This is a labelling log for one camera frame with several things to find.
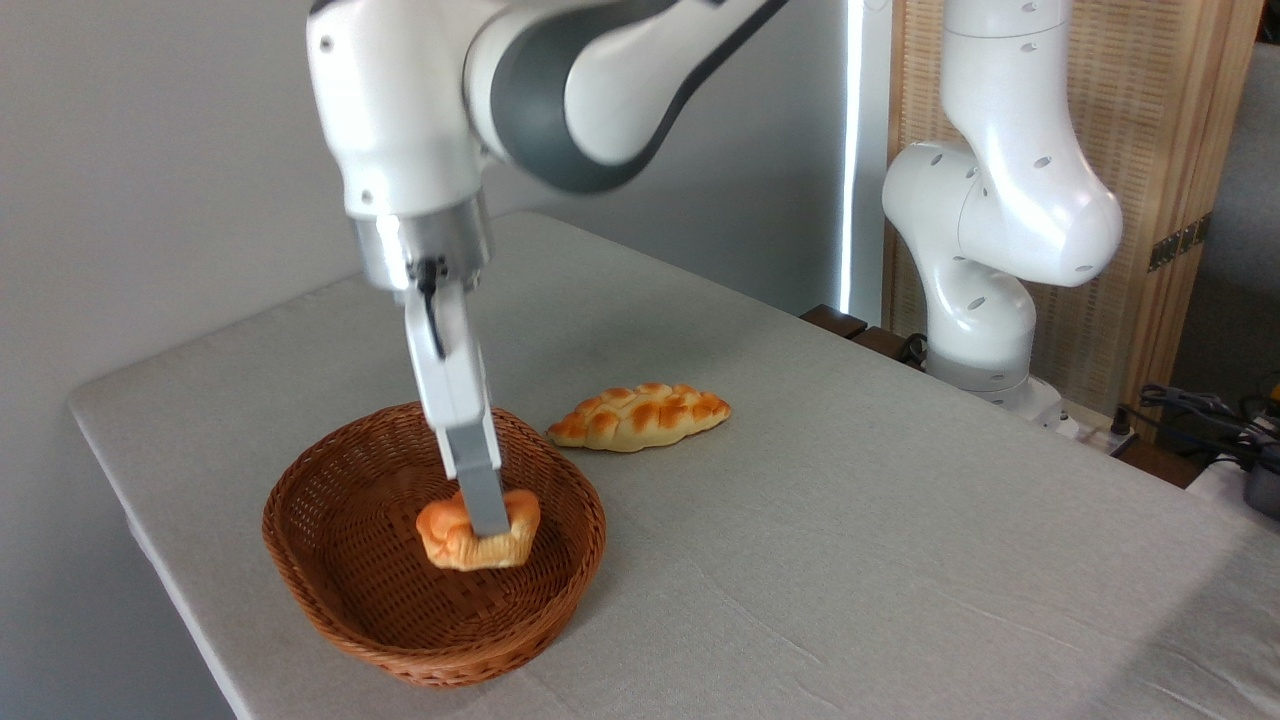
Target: basket rim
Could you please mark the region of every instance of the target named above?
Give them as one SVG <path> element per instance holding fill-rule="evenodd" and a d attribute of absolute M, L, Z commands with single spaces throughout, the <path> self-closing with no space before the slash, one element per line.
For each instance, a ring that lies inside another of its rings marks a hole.
<path fill-rule="evenodd" d="M 559 624 L 567 614 L 573 612 L 586 589 L 586 585 L 599 570 L 600 561 L 604 556 L 604 511 L 599 493 L 586 479 L 582 471 L 573 465 L 573 462 L 547 442 L 541 434 L 536 433 L 526 423 L 520 420 L 520 418 L 507 410 L 494 407 L 493 414 L 495 420 L 507 421 L 515 432 L 529 437 L 543 450 L 550 450 L 550 452 L 547 454 L 548 459 L 588 496 L 588 510 L 590 515 L 594 515 L 594 523 L 591 542 L 588 543 L 584 561 L 580 562 L 573 570 L 573 574 L 570 577 L 564 588 L 550 597 L 541 609 L 530 614 L 527 618 L 513 623 L 502 633 L 480 641 L 439 648 L 417 648 L 381 643 L 365 635 L 364 633 L 356 632 L 347 623 L 339 620 L 334 614 L 328 612 L 326 603 L 319 598 L 312 583 L 301 573 L 293 548 L 284 542 L 285 533 L 283 532 L 283 505 L 285 498 L 292 496 L 292 491 L 300 482 L 302 468 L 321 460 L 329 452 L 334 452 L 334 448 L 339 446 L 339 441 L 347 436 L 361 433 L 369 424 L 378 421 L 385 415 L 415 411 L 420 418 L 422 416 L 422 407 L 420 402 L 404 402 L 401 405 L 383 407 L 330 432 L 303 450 L 284 470 L 280 479 L 271 488 L 271 492 L 268 496 L 268 501 L 262 511 L 262 537 L 276 569 L 284 577 L 285 585 L 298 601 L 298 605 L 302 606 L 303 612 L 311 620 L 312 625 L 315 625 L 315 628 L 334 644 L 338 644 L 347 652 L 378 662 L 397 662 L 404 660 L 406 657 L 411 657 L 419 661 L 431 661 L 433 667 L 436 670 L 448 670 L 454 667 L 466 669 L 467 666 L 475 665 L 476 660 L 520 650 L 527 644 L 531 637 L 544 634 L 547 630 Z"/>

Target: pastry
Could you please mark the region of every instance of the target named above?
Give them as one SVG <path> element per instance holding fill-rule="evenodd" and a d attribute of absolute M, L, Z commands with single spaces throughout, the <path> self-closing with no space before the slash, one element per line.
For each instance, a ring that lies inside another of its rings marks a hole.
<path fill-rule="evenodd" d="M 611 388 L 585 400 L 547 430 L 562 447 L 635 452 L 673 445 L 728 419 L 727 402 L 678 384 L 646 383 L 634 391 Z"/>
<path fill-rule="evenodd" d="M 538 496 L 527 489 L 502 495 L 511 519 L 511 532 L 477 538 L 462 502 L 462 492 L 449 500 L 429 503 L 417 515 L 417 533 L 433 565 L 445 570 L 515 568 L 529 560 L 534 536 L 541 520 Z"/>

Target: light strip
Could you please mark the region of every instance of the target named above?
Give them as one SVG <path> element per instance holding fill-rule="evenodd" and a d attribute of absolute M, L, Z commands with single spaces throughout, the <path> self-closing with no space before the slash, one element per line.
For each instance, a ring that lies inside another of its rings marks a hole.
<path fill-rule="evenodd" d="M 858 115 L 863 79 L 863 0 L 847 0 L 845 38 L 845 182 L 840 228 L 840 311 L 854 293 L 854 174 L 858 170 Z"/>

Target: bread roll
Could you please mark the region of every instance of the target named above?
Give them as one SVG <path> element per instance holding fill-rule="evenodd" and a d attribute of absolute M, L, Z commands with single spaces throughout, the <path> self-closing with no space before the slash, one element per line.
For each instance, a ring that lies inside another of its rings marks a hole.
<path fill-rule="evenodd" d="M 527 489 L 502 495 L 511 519 L 511 532 L 477 538 L 462 502 L 462 492 L 431 502 L 417 515 L 417 533 L 433 565 L 444 570 L 516 568 L 529 560 L 541 520 L 538 496 Z"/>
<path fill-rule="evenodd" d="M 727 420 L 731 411 L 710 392 L 686 384 L 645 383 L 634 391 L 611 388 L 582 401 L 547 436 L 562 447 L 635 452 L 709 430 Z"/>

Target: wooden panel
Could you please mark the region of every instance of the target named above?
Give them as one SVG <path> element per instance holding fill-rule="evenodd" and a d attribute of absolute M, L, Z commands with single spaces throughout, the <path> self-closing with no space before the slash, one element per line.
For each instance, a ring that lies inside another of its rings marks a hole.
<path fill-rule="evenodd" d="M 1080 405 L 1110 413 L 1142 382 L 1171 375 L 1199 252 L 1156 273 L 1147 265 L 1156 242 L 1212 206 L 1261 3 L 1075 4 L 1071 119 L 1089 163 L 1120 199 L 1124 237 L 1093 282 L 1028 290 L 1038 313 L 1032 372 Z M 938 102 L 942 0 L 900 5 L 893 150 L 957 140 Z M 915 264 L 892 232 L 886 263 L 886 325 L 923 332 Z"/>

